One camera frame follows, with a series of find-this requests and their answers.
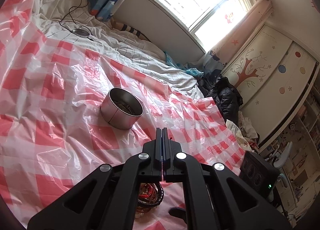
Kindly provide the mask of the grey desk chair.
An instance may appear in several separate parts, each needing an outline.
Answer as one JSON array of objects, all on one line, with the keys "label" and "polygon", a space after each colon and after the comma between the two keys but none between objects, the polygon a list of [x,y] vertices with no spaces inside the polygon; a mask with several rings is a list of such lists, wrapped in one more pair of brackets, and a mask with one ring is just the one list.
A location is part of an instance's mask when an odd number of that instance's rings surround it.
[{"label": "grey desk chair", "polygon": [[[283,151],[280,151],[280,145],[277,145],[277,148],[271,157],[272,158],[271,164],[272,164],[272,166],[274,166],[274,168],[276,168],[278,170],[281,170],[283,168],[283,166],[285,165],[285,163],[287,162],[287,160],[290,156],[292,146],[293,146],[293,142],[290,141],[286,144],[285,149]],[[288,182],[288,179],[284,173],[280,173],[280,175],[277,178],[277,181],[278,182],[281,181],[283,186],[285,188],[288,188],[289,182]]]}]

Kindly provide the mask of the cluttered bookshelf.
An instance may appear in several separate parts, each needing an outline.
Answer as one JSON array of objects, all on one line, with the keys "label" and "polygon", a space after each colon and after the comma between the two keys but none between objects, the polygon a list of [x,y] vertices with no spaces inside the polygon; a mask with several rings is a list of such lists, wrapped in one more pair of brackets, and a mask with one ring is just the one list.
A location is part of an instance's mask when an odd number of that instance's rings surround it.
[{"label": "cluttered bookshelf", "polygon": [[319,83],[315,82],[300,110],[261,156],[278,161],[289,143],[289,157],[280,168],[288,181],[276,184],[282,204],[274,199],[278,210],[290,219],[301,219],[319,194]]}]

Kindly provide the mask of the crumpled printed paper bag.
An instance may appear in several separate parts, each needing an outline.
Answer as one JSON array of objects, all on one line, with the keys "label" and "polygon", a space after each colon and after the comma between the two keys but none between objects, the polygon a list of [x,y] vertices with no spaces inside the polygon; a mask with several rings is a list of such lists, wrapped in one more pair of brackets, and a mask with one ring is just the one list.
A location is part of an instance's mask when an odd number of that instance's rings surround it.
[{"label": "crumpled printed paper bag", "polygon": [[243,116],[242,112],[238,111],[238,123],[235,124],[231,120],[227,120],[226,127],[232,132],[244,151],[258,152],[260,136],[252,126],[250,118]]}]

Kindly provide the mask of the round silver metal tin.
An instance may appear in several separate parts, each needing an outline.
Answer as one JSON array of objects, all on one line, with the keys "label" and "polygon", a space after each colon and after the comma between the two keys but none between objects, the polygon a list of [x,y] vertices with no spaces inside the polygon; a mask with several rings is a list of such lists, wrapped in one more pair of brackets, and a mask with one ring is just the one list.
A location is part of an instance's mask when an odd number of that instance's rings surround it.
[{"label": "round silver metal tin", "polygon": [[144,108],[138,98],[122,88],[112,88],[104,98],[100,113],[112,127],[129,130],[143,115]]}]

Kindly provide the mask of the red white checkered plastic sheet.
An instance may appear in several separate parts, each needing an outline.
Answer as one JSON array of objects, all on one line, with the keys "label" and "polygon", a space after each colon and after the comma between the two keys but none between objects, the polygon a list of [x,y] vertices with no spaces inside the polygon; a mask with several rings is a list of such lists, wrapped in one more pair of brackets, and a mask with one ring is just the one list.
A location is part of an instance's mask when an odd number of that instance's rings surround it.
[{"label": "red white checkered plastic sheet", "polygon": [[[22,225],[100,164],[141,152],[157,128],[199,162],[239,174],[244,151],[212,99],[194,100],[106,55],[46,37],[33,21],[34,3],[6,0],[1,8],[1,196]],[[116,87],[144,108],[129,130],[100,113]]]}]

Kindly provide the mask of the black puffer jacket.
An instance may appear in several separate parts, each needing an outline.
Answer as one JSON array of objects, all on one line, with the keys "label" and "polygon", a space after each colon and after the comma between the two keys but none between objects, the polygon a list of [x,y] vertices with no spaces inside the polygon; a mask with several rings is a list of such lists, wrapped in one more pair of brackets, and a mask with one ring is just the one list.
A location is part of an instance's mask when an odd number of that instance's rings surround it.
[{"label": "black puffer jacket", "polygon": [[238,112],[243,104],[243,98],[227,77],[220,74],[214,81],[203,77],[198,80],[198,88],[204,97],[213,98],[224,121],[229,120],[238,124]]}]

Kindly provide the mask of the white wardrobe with tree decal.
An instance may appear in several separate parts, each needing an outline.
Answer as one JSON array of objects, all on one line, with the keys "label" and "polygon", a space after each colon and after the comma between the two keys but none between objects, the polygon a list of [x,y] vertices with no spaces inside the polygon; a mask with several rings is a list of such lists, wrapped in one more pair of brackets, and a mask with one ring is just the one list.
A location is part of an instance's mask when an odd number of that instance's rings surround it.
[{"label": "white wardrobe with tree decal", "polygon": [[243,98],[240,110],[260,136],[260,149],[295,116],[318,70],[318,62],[303,47],[263,26],[223,71]]}]

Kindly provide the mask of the light blue plastic bag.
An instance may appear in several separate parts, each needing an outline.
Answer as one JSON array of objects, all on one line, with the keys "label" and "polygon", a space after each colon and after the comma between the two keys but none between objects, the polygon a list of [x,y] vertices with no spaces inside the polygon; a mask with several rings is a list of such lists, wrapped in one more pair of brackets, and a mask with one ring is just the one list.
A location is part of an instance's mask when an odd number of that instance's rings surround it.
[{"label": "light blue plastic bag", "polygon": [[191,75],[197,80],[203,77],[203,72],[198,70],[197,68],[191,67],[189,64],[183,65],[181,63],[175,62],[167,52],[164,52],[164,54],[165,54],[165,63],[168,66],[172,66],[174,68],[180,69],[184,73]]}]

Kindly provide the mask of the right cartoon print curtain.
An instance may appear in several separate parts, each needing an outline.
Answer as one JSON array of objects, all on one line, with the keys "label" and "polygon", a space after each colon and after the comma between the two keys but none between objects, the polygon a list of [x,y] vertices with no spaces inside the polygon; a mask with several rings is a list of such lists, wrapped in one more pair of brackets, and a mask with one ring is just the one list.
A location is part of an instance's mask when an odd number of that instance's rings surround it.
[{"label": "right cartoon print curtain", "polygon": [[257,0],[244,18],[204,55],[202,61],[203,75],[219,75],[253,32],[263,25],[272,12],[271,0]]}]

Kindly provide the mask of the small round grey device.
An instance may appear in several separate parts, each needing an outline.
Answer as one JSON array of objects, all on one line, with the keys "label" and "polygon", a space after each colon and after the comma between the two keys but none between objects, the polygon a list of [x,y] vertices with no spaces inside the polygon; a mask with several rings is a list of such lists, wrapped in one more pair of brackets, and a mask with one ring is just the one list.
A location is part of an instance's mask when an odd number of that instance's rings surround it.
[{"label": "small round grey device", "polygon": [[81,38],[87,38],[90,36],[90,33],[86,30],[83,30],[81,28],[76,28],[72,30],[72,33],[81,37]]}]

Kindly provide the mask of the striped pillow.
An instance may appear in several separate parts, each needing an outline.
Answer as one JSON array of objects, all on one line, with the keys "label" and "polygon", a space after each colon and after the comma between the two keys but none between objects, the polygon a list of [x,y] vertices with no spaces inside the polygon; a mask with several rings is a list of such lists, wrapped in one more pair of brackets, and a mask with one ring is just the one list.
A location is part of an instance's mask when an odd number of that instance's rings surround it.
[{"label": "striped pillow", "polygon": [[140,32],[139,30],[134,29],[131,26],[128,26],[126,24],[117,22],[114,18],[110,19],[111,22],[111,26],[114,29],[117,29],[119,31],[127,31],[131,34],[134,34],[137,38],[141,39],[141,40],[146,40],[146,41],[150,41],[142,32]]}]

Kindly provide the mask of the white grid-lined bedsheet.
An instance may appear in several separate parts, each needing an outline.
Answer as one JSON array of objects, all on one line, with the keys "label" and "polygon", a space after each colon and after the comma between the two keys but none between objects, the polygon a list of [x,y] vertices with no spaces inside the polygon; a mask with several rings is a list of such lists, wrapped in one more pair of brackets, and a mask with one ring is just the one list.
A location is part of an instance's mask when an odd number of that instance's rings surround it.
[{"label": "white grid-lined bedsheet", "polygon": [[[194,100],[203,97],[197,80],[182,70],[168,66],[165,54],[153,43],[141,40],[129,32],[113,29],[109,23],[102,23],[90,16],[86,9],[77,9],[71,17],[62,18],[69,8],[80,0],[35,0],[33,21],[48,37],[63,40],[106,55],[143,74],[168,84],[173,90]],[[81,28],[90,33],[81,38],[72,33]]]}]

